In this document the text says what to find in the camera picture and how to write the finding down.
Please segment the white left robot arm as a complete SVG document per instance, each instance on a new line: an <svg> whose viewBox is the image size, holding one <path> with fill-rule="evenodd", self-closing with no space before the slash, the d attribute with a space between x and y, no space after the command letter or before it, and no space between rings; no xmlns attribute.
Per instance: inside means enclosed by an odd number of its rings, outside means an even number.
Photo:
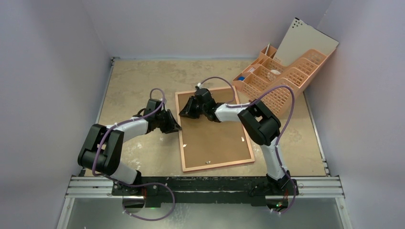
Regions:
<svg viewBox="0 0 405 229"><path fill-rule="evenodd" d="M163 101L149 99L146 107L128 120L92 125L78 155L78 165L123 184L130 195L137 195L142 190L141 172L121 161L123 144L155 129L164 134L182 130Z"/></svg>

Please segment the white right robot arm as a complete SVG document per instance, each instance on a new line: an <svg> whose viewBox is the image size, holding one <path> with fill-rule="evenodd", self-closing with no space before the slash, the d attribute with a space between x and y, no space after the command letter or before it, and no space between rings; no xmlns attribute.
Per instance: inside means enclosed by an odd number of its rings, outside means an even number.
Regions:
<svg viewBox="0 0 405 229"><path fill-rule="evenodd" d="M268 188L274 194L282 191L292 195L298 193L297 185L283 162L279 146L285 129L269 108L259 99L247 103L231 105L218 103L206 88L197 89L179 116L198 119L204 115L212 122L240 122L249 137L260 146L266 163Z"/></svg>

